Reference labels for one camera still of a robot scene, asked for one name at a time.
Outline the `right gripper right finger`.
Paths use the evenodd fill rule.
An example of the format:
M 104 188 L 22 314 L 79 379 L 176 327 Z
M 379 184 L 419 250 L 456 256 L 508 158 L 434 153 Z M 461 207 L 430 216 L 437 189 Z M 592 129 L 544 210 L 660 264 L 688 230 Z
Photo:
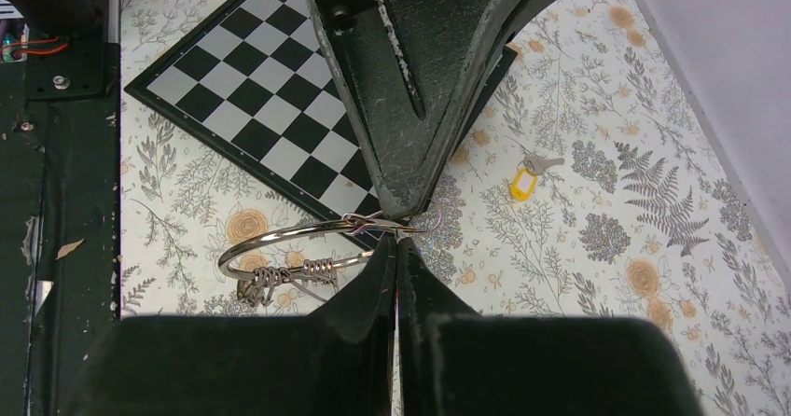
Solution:
M 484 316 L 397 251 L 407 415 L 699 415 L 679 356 L 630 317 Z

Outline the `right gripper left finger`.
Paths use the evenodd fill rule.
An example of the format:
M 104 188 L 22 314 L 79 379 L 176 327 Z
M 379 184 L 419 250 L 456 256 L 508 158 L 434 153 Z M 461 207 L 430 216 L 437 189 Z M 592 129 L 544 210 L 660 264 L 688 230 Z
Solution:
M 91 347 L 67 415 L 387 415 L 396 240 L 301 316 L 140 316 Z

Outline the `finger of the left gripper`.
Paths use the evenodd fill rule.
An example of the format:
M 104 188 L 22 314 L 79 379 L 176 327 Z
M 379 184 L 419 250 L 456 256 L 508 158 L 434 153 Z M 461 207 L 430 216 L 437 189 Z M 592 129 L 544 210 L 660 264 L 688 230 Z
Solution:
M 390 218 L 422 213 L 426 155 L 486 1 L 307 0 L 381 210 Z M 456 147 L 506 73 L 503 49 Z
M 472 115 L 472 108 L 501 57 L 505 45 L 533 18 L 557 0 L 487 0 L 473 34 L 465 43 L 465 54 L 453 84 L 448 104 L 427 152 L 425 191 L 420 211 L 427 210 L 438 178 L 450 159 Z

